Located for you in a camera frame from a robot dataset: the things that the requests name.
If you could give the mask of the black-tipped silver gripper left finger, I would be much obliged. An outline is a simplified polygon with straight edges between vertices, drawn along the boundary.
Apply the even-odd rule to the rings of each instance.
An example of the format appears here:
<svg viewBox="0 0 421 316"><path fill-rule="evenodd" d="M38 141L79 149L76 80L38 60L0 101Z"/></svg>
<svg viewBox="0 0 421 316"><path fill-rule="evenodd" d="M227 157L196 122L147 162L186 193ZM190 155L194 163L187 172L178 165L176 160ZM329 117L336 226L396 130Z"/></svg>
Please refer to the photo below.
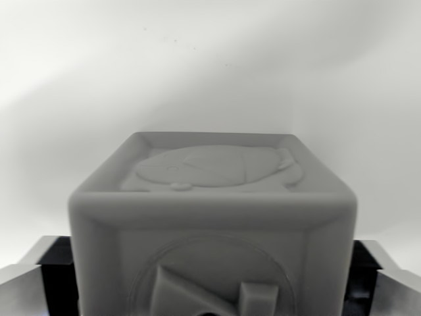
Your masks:
<svg viewBox="0 0 421 316"><path fill-rule="evenodd" d="M19 262L1 268L1 314L80 314L69 236L43 236Z"/></svg>

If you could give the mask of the black-tipped silver gripper right finger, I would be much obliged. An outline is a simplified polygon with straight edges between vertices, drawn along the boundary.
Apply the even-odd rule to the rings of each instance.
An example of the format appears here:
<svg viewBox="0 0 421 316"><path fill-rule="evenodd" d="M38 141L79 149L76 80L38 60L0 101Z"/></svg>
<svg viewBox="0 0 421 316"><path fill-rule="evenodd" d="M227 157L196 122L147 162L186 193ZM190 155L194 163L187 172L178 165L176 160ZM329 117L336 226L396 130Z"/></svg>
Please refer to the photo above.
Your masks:
<svg viewBox="0 0 421 316"><path fill-rule="evenodd" d="M355 240L343 315L419 315L420 276L400 268L374 240Z"/></svg>

